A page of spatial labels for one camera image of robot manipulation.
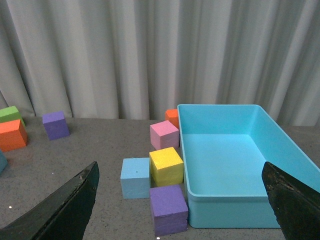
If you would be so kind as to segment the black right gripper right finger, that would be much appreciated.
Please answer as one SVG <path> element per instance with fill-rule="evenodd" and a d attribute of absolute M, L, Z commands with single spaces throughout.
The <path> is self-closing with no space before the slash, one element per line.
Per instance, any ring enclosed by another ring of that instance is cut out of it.
<path fill-rule="evenodd" d="M 320 193 L 268 161 L 261 177 L 284 238 L 318 240 Z"/>

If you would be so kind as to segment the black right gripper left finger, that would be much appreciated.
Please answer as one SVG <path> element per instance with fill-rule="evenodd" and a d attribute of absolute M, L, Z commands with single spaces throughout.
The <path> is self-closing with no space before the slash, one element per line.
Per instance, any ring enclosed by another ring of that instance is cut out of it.
<path fill-rule="evenodd" d="M 81 240 L 96 202 L 96 161 L 0 230 L 2 240 Z"/>

